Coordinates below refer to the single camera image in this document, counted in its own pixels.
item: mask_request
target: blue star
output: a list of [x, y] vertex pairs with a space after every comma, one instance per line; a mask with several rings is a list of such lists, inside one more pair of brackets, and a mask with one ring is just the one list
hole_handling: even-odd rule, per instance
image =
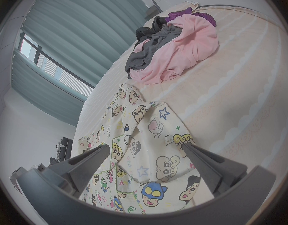
[[139, 169], [137, 169], [138, 173], [139, 173], [139, 177], [142, 177], [142, 175], [148, 176], [148, 173], [146, 172], [149, 168], [143, 168], [143, 166], [141, 166]]
[[166, 115], [169, 115], [170, 113], [166, 111], [166, 107], [164, 107], [163, 110], [159, 110], [159, 112], [160, 112], [160, 114], [161, 114], [161, 115], [160, 115], [160, 118], [163, 117], [165, 120], [167, 120]]

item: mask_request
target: cartoon print pajamas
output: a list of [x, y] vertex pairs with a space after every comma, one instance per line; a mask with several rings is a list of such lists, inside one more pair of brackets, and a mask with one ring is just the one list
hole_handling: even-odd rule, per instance
[[166, 103], [144, 102], [135, 88], [120, 84], [96, 130], [79, 140], [79, 153], [102, 144], [111, 149], [80, 199], [135, 214], [194, 206], [200, 175], [182, 143], [195, 144]]

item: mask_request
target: teal curtain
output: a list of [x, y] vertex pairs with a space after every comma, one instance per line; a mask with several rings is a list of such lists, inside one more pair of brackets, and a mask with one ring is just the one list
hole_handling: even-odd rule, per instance
[[76, 126], [86, 96], [67, 87], [14, 50], [12, 88], [45, 113]]
[[93, 86], [136, 40], [142, 0], [36, 0], [22, 30], [61, 65]]

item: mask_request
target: mattress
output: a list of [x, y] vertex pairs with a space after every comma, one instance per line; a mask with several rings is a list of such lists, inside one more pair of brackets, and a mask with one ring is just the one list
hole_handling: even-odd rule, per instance
[[[159, 16], [185, 9], [182, 3]], [[220, 45], [215, 53], [160, 84], [127, 79], [124, 70], [134, 44], [125, 51], [86, 100], [77, 125], [78, 140], [89, 135], [120, 83], [136, 87], [145, 101], [163, 101], [180, 118], [196, 144], [277, 175], [271, 193], [288, 170], [288, 36], [272, 19], [241, 7], [209, 6], [195, 11], [214, 17]], [[150, 26], [152, 20], [144, 26]]]

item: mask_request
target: pink sweatshirt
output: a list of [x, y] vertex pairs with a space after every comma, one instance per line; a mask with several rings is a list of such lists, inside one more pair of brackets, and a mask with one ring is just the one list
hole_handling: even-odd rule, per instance
[[[170, 24], [182, 28], [181, 34], [157, 50], [148, 67], [139, 71], [130, 69], [132, 79], [144, 84], [173, 79], [196, 61], [206, 59], [219, 45], [216, 29], [203, 17], [184, 14], [169, 21]], [[134, 52], [141, 51], [147, 41], [137, 45]]]

